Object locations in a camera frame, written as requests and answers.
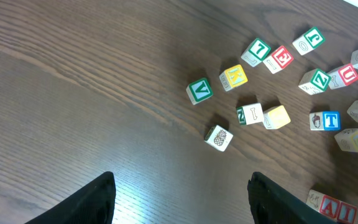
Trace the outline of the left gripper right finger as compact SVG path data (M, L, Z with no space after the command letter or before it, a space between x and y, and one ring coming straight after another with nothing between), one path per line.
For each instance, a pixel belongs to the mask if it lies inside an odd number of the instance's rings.
M335 224L261 172L252 174L247 191L256 224Z

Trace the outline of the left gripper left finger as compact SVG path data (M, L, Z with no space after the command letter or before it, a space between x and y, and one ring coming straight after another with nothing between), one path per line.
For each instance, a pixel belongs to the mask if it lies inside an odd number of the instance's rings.
M114 174L107 171L26 224L111 224L115 198Z

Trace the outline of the red A block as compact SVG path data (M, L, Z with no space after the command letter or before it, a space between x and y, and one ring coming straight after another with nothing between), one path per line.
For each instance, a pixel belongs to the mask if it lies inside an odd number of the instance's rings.
M340 201L321 192L310 190L306 199L307 206L318 213L335 220L339 213Z

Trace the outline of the red I block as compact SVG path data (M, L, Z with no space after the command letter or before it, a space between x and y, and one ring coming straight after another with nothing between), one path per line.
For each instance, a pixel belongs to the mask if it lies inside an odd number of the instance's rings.
M339 206L339 213L337 216L337 221L339 223L345 224L354 224L357 216L357 207L341 202Z

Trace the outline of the yellow block centre lower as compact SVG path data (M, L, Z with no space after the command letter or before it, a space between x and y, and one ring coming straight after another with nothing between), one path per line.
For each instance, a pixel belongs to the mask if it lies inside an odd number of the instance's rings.
M342 151L358 152L358 128L344 129L334 138Z

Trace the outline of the pineapple picture block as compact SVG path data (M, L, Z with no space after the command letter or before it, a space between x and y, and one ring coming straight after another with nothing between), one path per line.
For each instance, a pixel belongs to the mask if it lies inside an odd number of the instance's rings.
M204 137L204 141L218 151L224 152L233 135L219 125L213 126Z

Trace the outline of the yellow block lower left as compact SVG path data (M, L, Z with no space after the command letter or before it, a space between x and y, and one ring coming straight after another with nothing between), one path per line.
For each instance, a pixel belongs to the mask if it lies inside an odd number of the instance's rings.
M270 108L263 113L263 124L266 129L280 129L289 124L291 119L283 105Z

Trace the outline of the blue T block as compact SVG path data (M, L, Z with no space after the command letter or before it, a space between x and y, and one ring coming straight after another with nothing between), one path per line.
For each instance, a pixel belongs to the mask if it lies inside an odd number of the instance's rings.
M338 111L319 111L309 114L312 131L339 131L341 117Z

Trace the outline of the plain I-side block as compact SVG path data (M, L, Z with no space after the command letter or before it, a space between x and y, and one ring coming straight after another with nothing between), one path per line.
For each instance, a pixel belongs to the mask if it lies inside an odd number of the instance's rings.
M264 121L264 114L260 103L240 106L236 108L236 112L239 124L242 126L262 123Z

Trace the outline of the red U block left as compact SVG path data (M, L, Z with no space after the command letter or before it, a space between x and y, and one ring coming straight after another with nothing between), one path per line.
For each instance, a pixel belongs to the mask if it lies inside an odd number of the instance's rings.
M358 81L358 74L351 63L328 72L328 75L331 77L329 87L332 90L349 86Z

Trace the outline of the green Z block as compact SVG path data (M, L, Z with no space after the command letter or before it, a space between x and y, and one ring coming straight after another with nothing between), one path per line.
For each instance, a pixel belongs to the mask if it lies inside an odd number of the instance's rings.
M323 93L327 90L331 77L319 68L304 74L298 87L309 95Z

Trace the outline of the yellow K block left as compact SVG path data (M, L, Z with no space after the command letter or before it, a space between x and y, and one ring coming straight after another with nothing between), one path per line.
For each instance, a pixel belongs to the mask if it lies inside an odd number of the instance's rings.
M248 78L240 64L223 71L219 79L225 91L230 91L248 82Z

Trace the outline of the red E block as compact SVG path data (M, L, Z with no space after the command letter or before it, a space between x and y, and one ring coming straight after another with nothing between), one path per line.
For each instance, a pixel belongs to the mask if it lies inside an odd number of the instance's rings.
M263 63L272 74L275 74L286 68L293 60L292 54L284 45L281 45L266 57Z

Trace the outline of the green 7 block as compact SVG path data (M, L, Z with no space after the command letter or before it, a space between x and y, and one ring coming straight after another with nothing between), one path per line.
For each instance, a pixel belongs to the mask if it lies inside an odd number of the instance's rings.
M271 51L271 47L262 39L256 38L242 53L241 59L248 63L251 67L260 64Z

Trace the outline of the green J block top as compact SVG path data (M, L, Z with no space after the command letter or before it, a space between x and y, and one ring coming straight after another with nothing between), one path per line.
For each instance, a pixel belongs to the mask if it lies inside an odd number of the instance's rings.
M312 27L299 38L294 40L292 44L300 55L305 55L318 48L325 42L325 40L324 35L319 31L319 29L317 27Z

